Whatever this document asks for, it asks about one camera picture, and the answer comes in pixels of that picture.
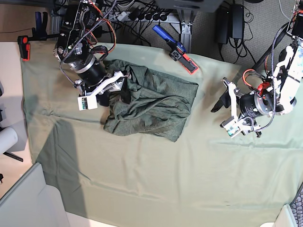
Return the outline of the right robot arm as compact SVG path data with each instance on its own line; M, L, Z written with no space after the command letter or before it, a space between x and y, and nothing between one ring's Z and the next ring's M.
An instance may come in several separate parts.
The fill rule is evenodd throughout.
M79 77L72 81L66 76L73 87L80 90L81 96L93 92L109 78L101 63L114 47L97 45L94 33L102 27L102 23L111 24L107 14L103 14L93 1L81 0L68 5L53 51L62 74L66 75L62 68L66 64Z

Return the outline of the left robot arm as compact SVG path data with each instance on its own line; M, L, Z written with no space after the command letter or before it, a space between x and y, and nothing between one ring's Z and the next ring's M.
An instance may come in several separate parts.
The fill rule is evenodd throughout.
M284 36L288 35L292 43L282 50L279 62L268 66L274 61L274 49ZM256 70L261 63L265 64L265 75ZM242 74L242 81L250 90L242 94L237 87L231 88L233 82L223 80L226 91L212 108L212 112L222 107L232 108L232 117L240 110L239 119L257 118L263 115L283 115L292 111L296 104L295 95L303 77L303 2L297 0L292 16L277 32L272 45L262 58Z

